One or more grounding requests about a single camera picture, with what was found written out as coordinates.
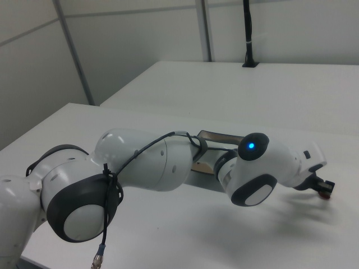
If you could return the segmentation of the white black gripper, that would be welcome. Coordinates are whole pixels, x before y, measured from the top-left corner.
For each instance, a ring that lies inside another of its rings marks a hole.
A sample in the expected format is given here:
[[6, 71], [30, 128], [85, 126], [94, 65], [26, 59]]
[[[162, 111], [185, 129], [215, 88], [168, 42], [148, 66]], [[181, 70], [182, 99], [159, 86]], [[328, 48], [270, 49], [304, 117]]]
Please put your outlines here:
[[315, 142], [311, 142], [304, 149], [299, 150], [300, 167], [295, 176], [293, 188], [311, 188], [319, 194], [319, 196], [331, 196], [335, 187], [335, 183], [323, 180], [318, 177], [316, 171], [323, 168], [327, 164], [326, 157]]

